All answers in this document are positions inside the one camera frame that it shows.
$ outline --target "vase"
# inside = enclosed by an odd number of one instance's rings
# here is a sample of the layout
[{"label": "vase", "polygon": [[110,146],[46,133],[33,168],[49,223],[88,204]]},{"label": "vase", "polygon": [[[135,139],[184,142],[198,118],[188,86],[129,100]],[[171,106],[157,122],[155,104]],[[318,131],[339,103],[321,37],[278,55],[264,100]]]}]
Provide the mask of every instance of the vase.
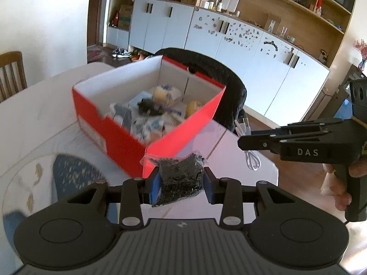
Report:
[{"label": "vase", "polygon": [[367,59],[362,60],[361,63],[359,63],[358,68],[362,71],[364,70],[364,65],[366,64]]}]

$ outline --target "white cabinet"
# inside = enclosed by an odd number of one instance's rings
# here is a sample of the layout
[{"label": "white cabinet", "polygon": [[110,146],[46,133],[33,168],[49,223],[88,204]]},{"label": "white cabinet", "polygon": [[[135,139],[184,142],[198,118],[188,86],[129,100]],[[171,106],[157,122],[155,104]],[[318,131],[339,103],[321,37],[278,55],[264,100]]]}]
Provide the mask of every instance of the white cabinet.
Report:
[{"label": "white cabinet", "polygon": [[263,33],[243,83],[245,105],[264,115],[286,78],[298,50],[284,41]]},{"label": "white cabinet", "polygon": [[129,48],[129,31],[121,30],[114,27],[107,27],[107,43],[122,47],[124,49]]},{"label": "white cabinet", "polygon": [[162,48],[171,3],[162,0],[149,1],[149,19],[143,49],[154,54]]},{"label": "white cabinet", "polygon": [[162,48],[185,47],[187,33],[189,32],[193,6],[170,3],[168,9],[168,20]]},{"label": "white cabinet", "polygon": [[262,34],[260,29],[228,18],[215,59],[244,80]]},{"label": "white cabinet", "polygon": [[328,74],[327,68],[302,51],[298,51],[265,117],[280,126],[301,121],[320,92]]},{"label": "white cabinet", "polygon": [[185,49],[215,58],[227,17],[205,9],[195,9]]},{"label": "white cabinet", "polygon": [[130,45],[155,53],[184,48],[194,7],[164,0],[135,0]]},{"label": "white cabinet", "polygon": [[150,0],[135,0],[134,2],[129,44],[140,49],[144,49],[150,4]]}]

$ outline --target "doormat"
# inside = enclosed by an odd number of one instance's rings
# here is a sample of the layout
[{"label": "doormat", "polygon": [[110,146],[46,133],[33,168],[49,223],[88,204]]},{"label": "doormat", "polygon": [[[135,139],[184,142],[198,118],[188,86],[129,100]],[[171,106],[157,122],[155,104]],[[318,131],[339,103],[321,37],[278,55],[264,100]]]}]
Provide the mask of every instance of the doormat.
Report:
[{"label": "doormat", "polygon": [[87,47],[88,63],[108,56],[108,53],[98,45],[91,45]]}]

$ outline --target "white table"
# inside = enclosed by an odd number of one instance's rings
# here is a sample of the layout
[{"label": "white table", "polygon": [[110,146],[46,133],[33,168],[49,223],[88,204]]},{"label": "white table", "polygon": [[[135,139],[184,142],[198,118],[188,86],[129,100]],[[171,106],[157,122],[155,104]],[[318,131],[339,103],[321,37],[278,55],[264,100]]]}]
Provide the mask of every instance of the white table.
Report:
[{"label": "white table", "polygon": [[[126,173],[80,131],[71,95],[71,87],[75,83],[110,69],[113,67],[99,62],[81,66],[44,80],[0,104],[0,275],[11,274],[21,266],[3,227],[3,214],[12,210],[12,202],[20,201],[15,192],[7,190],[15,175],[18,174],[18,177],[23,173],[23,181],[33,182],[34,172],[29,171],[34,171],[36,162],[48,166],[55,154],[68,153],[93,164],[110,185],[121,185],[128,179]],[[214,121],[177,156],[185,157],[195,150],[207,158],[206,165],[218,178],[232,177],[243,185],[255,185],[259,180],[278,184],[278,169],[273,162],[259,154],[261,168],[256,172],[249,170],[244,153],[237,147],[237,137]],[[45,169],[43,177],[51,178],[52,172]],[[43,185],[44,191],[50,190],[47,184]],[[38,201],[42,199],[40,196],[43,196],[44,191],[40,190],[42,185],[37,187],[38,191],[33,191],[33,213],[47,205]],[[219,220],[221,207],[208,204],[202,192],[198,196],[161,207],[142,205],[142,212],[145,222],[151,217]],[[253,205],[244,204],[245,222],[252,222],[254,218]]]}]

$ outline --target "black plastic bag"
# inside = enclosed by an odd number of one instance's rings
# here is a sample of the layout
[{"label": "black plastic bag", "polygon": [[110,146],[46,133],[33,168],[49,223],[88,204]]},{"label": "black plastic bag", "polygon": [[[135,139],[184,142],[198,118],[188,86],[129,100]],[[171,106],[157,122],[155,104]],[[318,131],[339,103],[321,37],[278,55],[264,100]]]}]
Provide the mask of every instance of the black plastic bag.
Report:
[{"label": "black plastic bag", "polygon": [[159,166],[161,191],[153,207],[196,196],[203,190],[202,179],[205,158],[191,153],[184,159],[150,159]]}]

